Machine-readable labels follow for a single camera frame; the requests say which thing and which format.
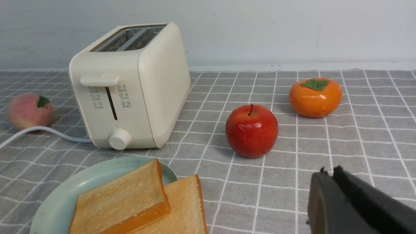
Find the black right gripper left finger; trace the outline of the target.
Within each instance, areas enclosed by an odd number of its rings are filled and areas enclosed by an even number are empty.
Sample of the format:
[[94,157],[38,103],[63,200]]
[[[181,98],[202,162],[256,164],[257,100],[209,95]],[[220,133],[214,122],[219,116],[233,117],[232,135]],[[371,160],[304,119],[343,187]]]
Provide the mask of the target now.
[[312,234],[378,234],[322,167],[311,176],[307,215]]

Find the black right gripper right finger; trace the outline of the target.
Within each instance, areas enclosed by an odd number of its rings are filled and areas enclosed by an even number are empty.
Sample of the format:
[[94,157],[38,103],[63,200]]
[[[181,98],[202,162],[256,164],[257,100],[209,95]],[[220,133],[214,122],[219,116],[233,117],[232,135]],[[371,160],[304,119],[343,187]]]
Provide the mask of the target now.
[[380,234],[414,234],[415,209],[336,166],[332,178],[349,203]]

